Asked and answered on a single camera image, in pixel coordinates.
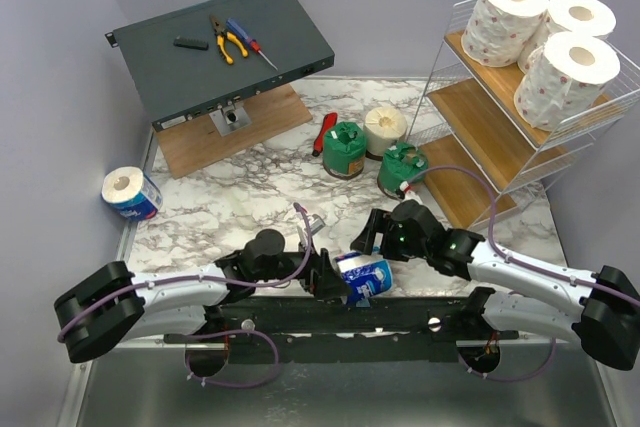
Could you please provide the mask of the blue Tempo tissue roll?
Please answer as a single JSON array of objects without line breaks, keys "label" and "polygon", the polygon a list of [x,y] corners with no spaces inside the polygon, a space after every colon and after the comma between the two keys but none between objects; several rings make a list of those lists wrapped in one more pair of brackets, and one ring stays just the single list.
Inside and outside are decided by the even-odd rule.
[{"label": "blue Tempo tissue roll", "polygon": [[393,286],[389,262],[378,255],[349,252],[334,258],[335,267],[350,288],[342,301],[347,305],[367,303],[368,299],[389,291]]}]

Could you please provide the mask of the floral roll back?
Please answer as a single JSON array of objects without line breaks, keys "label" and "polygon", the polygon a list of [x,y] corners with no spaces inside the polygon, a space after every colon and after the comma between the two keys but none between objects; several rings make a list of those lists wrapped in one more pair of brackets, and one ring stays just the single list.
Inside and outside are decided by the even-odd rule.
[{"label": "floral roll back", "polygon": [[551,35],[514,94],[521,118],[551,132],[589,109],[620,72],[618,54],[605,41],[575,32]]}]

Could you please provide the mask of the floral roll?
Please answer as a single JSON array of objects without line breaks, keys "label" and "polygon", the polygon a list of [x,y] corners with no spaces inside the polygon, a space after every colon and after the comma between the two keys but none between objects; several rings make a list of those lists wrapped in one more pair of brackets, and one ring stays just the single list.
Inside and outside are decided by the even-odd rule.
[{"label": "floral roll", "polygon": [[551,132],[589,109],[620,72],[618,54],[605,41],[575,32],[551,35],[514,94],[521,118]]},{"label": "floral roll", "polygon": [[533,52],[540,49],[555,33],[571,31],[606,39],[614,31],[616,24],[614,12],[599,0],[549,0],[547,10],[534,34],[526,42],[517,65],[526,73],[533,63]]},{"label": "floral roll", "polygon": [[515,63],[549,0],[477,0],[461,36],[464,52],[485,67]]}]

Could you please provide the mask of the floral roll front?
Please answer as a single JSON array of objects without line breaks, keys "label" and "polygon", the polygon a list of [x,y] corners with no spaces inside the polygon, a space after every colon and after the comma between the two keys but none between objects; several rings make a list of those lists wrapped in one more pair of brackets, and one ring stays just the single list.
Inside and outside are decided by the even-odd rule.
[{"label": "floral roll front", "polygon": [[599,0],[549,0],[547,10],[534,34],[526,42],[517,65],[526,73],[533,63],[533,52],[540,49],[555,33],[571,31],[606,39],[614,31],[616,24],[614,12]]}]

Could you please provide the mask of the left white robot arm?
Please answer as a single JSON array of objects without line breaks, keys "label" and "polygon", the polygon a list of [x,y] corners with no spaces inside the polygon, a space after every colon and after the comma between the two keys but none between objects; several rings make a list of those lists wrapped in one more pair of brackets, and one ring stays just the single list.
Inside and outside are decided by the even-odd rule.
[{"label": "left white robot arm", "polygon": [[327,250],[305,245],[288,252],[283,235],[274,229],[260,231],[243,249],[194,273],[135,274],[123,261],[110,262],[55,301],[58,340],[74,364],[140,337],[194,335],[209,342],[222,327],[220,315],[210,307],[236,303],[258,288],[293,280],[318,300],[351,292]]}]

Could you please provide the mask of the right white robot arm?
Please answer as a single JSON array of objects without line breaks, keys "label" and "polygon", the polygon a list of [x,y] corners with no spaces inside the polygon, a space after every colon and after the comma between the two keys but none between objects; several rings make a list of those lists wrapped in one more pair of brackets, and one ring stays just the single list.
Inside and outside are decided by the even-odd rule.
[{"label": "right white robot arm", "polygon": [[620,269],[591,272],[518,257],[480,234],[444,227],[415,200],[372,210],[350,247],[387,260],[419,258],[442,275],[497,286],[461,312],[461,329],[471,338],[493,330],[536,333],[577,343],[608,367],[635,366],[639,293]]}]

